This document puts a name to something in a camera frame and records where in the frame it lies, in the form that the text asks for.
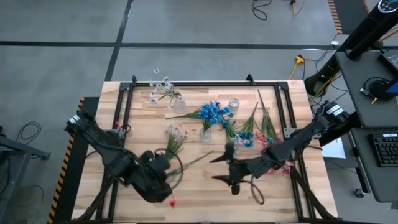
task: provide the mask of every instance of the wooden tabletop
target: wooden tabletop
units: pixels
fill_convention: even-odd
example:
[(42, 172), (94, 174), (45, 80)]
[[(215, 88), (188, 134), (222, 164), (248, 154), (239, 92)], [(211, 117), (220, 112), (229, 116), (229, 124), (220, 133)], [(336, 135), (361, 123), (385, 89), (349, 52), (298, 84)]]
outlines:
[[(301, 80), (287, 81), (294, 107), (294, 115), (299, 128), (307, 125), (312, 114), (308, 104), (304, 83)], [(101, 98), (99, 99), (96, 120), (103, 129), (112, 127), (119, 82), (105, 82)], [(275, 129), (282, 135), (280, 119), (275, 99), (275, 90), (267, 86), (244, 87), (180, 87), (178, 89), (187, 104), (187, 112), (199, 108), (202, 104), (219, 101), (227, 106), (229, 99), (236, 97), (241, 105), (235, 115), (235, 127), (243, 124), (252, 113), (256, 102), (259, 102), (257, 89), (260, 90), (265, 106), (268, 108)], [(118, 197), (114, 213), (114, 222), (288, 222), (297, 221), (297, 214), (292, 191), (292, 184), (288, 175), (265, 174), (255, 183), (265, 196), (265, 204), (258, 205), (251, 195), (250, 185), (241, 184), (239, 195), (231, 195), (230, 188), (212, 175), (228, 175), (225, 162), (210, 164), (208, 161), (220, 156), (226, 142), (225, 131), (221, 126), (212, 127), (212, 140), (209, 144), (199, 142), (200, 120), (168, 119), (176, 116), (165, 106), (168, 99), (160, 100), (158, 105), (149, 103), (151, 88), (134, 88), (129, 124), (132, 131), (126, 136), (126, 149), (140, 155), (145, 150), (165, 148), (167, 136), (165, 127), (168, 124), (178, 124), (189, 132), (183, 144), (183, 151), (179, 154), (183, 163), (189, 162), (214, 151), (208, 157), (188, 168), (183, 175), (181, 184), (173, 191), (177, 201), (175, 208), (169, 205), (171, 197), (163, 203), (149, 203), (143, 200), (133, 187), (124, 188), (119, 185)], [(282, 94), (285, 117), (288, 119), (285, 97)], [(123, 99), (121, 120), (126, 97)], [(261, 125), (261, 104), (257, 106), (255, 120)], [(318, 141), (312, 141), (312, 146), (318, 146)], [(247, 158), (260, 155), (261, 145), (255, 143), (253, 148), (239, 149), (236, 157)], [(304, 152), (305, 165), (310, 186), (319, 201), (332, 214), (337, 216), (333, 195), (330, 188), (322, 152), (318, 149), (307, 148)], [(73, 217), (79, 217), (100, 191), (104, 167), (98, 154), (92, 154), (85, 161), (83, 174), (76, 198)], [(305, 214), (307, 206), (300, 194)], [(110, 191), (106, 197), (104, 216), (107, 215)]]

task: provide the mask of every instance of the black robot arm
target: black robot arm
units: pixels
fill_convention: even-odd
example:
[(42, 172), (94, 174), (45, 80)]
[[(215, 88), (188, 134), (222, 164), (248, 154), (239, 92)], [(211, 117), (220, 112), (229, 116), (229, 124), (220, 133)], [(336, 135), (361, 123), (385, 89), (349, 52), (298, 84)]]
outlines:
[[(226, 161), (229, 164), (229, 175), (213, 176), (213, 178), (226, 182), (231, 186), (232, 194), (236, 195), (240, 191), (239, 184), (247, 182), (243, 180), (245, 176), (252, 175), (253, 180), (254, 177), (259, 178), (264, 175), (270, 168), (274, 170), (280, 169), (287, 160), (293, 160), (291, 156), (293, 152), (295, 152), (296, 155), (301, 155), (303, 153), (303, 150), (310, 143), (312, 136), (322, 134), (327, 129), (339, 128), (345, 124), (348, 116), (348, 113), (338, 104), (326, 101), (318, 109), (315, 118), (310, 124), (292, 133), (288, 140), (264, 149), (262, 156), (253, 159), (235, 159), (233, 157), (234, 144), (230, 142), (226, 145), (226, 150), (222, 156), (210, 161)], [(251, 181), (250, 183), (252, 185), (252, 193), (254, 194), (253, 187), (259, 192), (253, 182)], [(264, 203), (264, 199), (259, 201), (256, 197), (254, 198), (258, 203)]]
[(82, 136), (102, 157), (105, 169), (125, 187), (132, 185), (148, 202), (163, 202), (171, 193), (165, 183), (170, 163), (164, 154), (144, 152), (137, 157), (122, 147), (118, 133), (102, 130), (88, 113), (79, 111), (67, 122), (70, 134)]

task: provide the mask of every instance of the black floor stripe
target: black floor stripe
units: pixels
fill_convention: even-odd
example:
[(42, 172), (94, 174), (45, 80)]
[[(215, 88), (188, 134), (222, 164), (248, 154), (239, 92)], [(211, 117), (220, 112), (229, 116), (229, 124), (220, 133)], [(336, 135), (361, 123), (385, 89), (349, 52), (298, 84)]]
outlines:
[(196, 43), (122, 43), (121, 47), (159, 48), (159, 49), (282, 49), (332, 50), (330, 45), (292, 45), (292, 44), (196, 44)]
[(130, 16), (130, 9), (131, 9), (132, 2), (133, 2), (133, 0), (128, 0), (126, 9), (124, 10), (122, 23), (120, 24), (120, 28), (119, 28), (118, 38), (116, 39), (116, 43), (113, 48), (111, 60), (109, 61), (108, 69), (106, 71), (105, 81), (112, 80), (114, 66), (116, 65), (116, 61), (118, 59), (118, 54), (119, 54), (120, 46), (121, 46), (121, 43), (123, 40), (124, 31), (126, 30), (127, 21)]
[(114, 47), (109, 42), (31, 42), (31, 41), (0, 41), (0, 46), (33, 46), (33, 47)]

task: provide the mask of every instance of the desk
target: desk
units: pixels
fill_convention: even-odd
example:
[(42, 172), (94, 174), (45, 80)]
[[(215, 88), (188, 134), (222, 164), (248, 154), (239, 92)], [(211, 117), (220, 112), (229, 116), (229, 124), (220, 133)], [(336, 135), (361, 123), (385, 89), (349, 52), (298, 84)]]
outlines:
[[(393, 75), (377, 59), (379, 52), (365, 52), (358, 61), (350, 60), (345, 52), (337, 52), (336, 59), (345, 79), (347, 89), (353, 100), (356, 112), (350, 115), (347, 125), (334, 133), (322, 136), (321, 141), (327, 143), (346, 132), (352, 135), (352, 147), (356, 152), (359, 168), (359, 180), (363, 189), (371, 186), (378, 202), (398, 202), (398, 181), (394, 177), (398, 167), (380, 168), (376, 164), (371, 146), (368, 143), (369, 134), (398, 133), (398, 106), (395, 99), (377, 101), (371, 104), (371, 99), (359, 92), (363, 83), (371, 77), (392, 79)], [(362, 178), (366, 173), (368, 179)]]
[(398, 127), (398, 106), (395, 99), (377, 101), (371, 105), (372, 99), (359, 91), (368, 78), (381, 77), (388, 80), (394, 78), (393, 74), (377, 59), (380, 54), (380, 52), (366, 52), (362, 54), (360, 60), (352, 61), (345, 52), (337, 52), (336, 58), (361, 125), (367, 128)]
[[(96, 120), (103, 129), (109, 129), (112, 126), (119, 85), (119, 82), (104, 83), (96, 115)], [(222, 106), (226, 106), (230, 98), (239, 98), (241, 106), (235, 117), (238, 126), (239, 123), (245, 122), (256, 102), (259, 101), (257, 89), (260, 89), (276, 131), (281, 134), (278, 109), (275, 103), (275, 91), (269, 87), (213, 86), (180, 87), (177, 89), (181, 91), (187, 103), (187, 112), (197, 109), (210, 100), (219, 101)], [(289, 90), (297, 126), (302, 128), (312, 119), (303, 81), (289, 81)], [(189, 131), (189, 137), (183, 144), (184, 150), (180, 153), (183, 162), (188, 162), (211, 150), (214, 150), (214, 153), (186, 170), (182, 183), (174, 190), (174, 197), (177, 200), (175, 209), (170, 207), (169, 199), (163, 203), (148, 203), (132, 187), (119, 186), (114, 222), (272, 222), (297, 220), (292, 185), (288, 176), (263, 175), (256, 180), (256, 184), (262, 190), (266, 199), (264, 205), (255, 203), (249, 185), (243, 184), (239, 195), (231, 195), (230, 189), (224, 183), (211, 179), (212, 175), (227, 174), (227, 165), (225, 163), (208, 163), (208, 161), (223, 153), (224, 131), (218, 126), (213, 127), (213, 138), (210, 144), (200, 144), (201, 121), (192, 119), (165, 120), (164, 118), (175, 116), (172, 111), (165, 108), (168, 100), (162, 100), (158, 105), (152, 105), (149, 103), (149, 94), (150, 89), (148, 88), (134, 88), (129, 115), (132, 132), (126, 136), (127, 149), (136, 154), (141, 154), (147, 149), (154, 150), (165, 147), (167, 143), (164, 133), (165, 126), (167, 124), (179, 124), (182, 129)], [(123, 111), (122, 108), (120, 117), (123, 117)], [(261, 117), (261, 106), (259, 104), (255, 114), (258, 123), (261, 122)], [(311, 145), (318, 146), (319, 144), (318, 141), (312, 141)], [(253, 149), (243, 149), (238, 156), (257, 156), (260, 149), (261, 146), (255, 145)], [(337, 216), (322, 152), (308, 148), (303, 157), (313, 192), (326, 209)], [(72, 218), (79, 217), (100, 191), (103, 171), (99, 155), (93, 154), (87, 158), (81, 175)], [(105, 205), (108, 204), (109, 194), (110, 192), (108, 192)], [(303, 193), (300, 196), (305, 209)], [(107, 215), (107, 211), (108, 209), (105, 206), (104, 216)]]
[(398, 128), (353, 128), (351, 130), (364, 170), (378, 202), (398, 202), (396, 167), (379, 167), (368, 144), (368, 134), (398, 133)]

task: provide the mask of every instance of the white paper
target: white paper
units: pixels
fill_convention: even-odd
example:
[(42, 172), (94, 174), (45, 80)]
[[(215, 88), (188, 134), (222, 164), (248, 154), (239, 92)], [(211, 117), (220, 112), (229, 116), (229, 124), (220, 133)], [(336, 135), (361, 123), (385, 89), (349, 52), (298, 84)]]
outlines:
[(343, 143), (341, 138), (335, 139), (331, 143), (322, 147), (322, 155), (325, 158), (336, 158), (345, 159), (346, 154), (344, 152)]

